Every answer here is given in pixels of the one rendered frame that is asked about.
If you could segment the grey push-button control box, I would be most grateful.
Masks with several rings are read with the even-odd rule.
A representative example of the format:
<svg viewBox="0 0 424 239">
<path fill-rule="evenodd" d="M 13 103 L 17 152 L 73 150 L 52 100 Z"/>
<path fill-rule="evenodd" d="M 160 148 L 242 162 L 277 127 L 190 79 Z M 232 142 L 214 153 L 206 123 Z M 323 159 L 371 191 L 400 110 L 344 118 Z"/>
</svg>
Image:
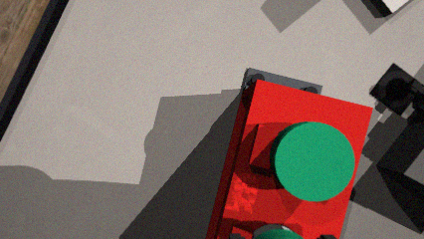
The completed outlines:
<svg viewBox="0 0 424 239">
<path fill-rule="evenodd" d="M 370 94 L 399 116 L 418 112 L 376 166 L 424 201 L 424 85 L 393 63 Z"/>
</svg>

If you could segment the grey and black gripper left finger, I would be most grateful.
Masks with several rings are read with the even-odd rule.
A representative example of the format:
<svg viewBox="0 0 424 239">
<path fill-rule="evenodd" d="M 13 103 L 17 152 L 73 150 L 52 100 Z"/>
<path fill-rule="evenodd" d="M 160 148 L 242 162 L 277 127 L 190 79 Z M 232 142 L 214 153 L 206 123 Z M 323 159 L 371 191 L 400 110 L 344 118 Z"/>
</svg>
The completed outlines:
<svg viewBox="0 0 424 239">
<path fill-rule="evenodd" d="M 240 233 L 229 233 L 229 239 L 246 239 L 246 238 L 241 237 Z"/>
</svg>

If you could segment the dark grey table edge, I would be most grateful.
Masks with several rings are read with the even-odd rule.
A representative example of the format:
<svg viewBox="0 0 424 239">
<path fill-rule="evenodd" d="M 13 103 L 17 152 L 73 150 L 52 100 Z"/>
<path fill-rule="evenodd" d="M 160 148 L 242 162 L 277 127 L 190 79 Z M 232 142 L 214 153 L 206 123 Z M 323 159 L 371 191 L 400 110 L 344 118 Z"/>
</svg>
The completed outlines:
<svg viewBox="0 0 424 239">
<path fill-rule="evenodd" d="M 0 103 L 0 142 L 39 65 L 69 0 L 50 0 Z"/>
</svg>

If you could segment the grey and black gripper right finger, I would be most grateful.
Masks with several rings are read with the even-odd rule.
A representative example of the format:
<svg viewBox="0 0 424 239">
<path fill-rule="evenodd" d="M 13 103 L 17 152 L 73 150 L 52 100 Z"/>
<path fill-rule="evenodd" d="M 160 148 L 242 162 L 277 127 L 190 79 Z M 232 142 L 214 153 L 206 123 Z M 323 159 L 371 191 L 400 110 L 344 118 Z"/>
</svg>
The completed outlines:
<svg viewBox="0 0 424 239">
<path fill-rule="evenodd" d="M 337 238 L 332 234 L 321 234 L 317 239 L 337 239 Z"/>
</svg>

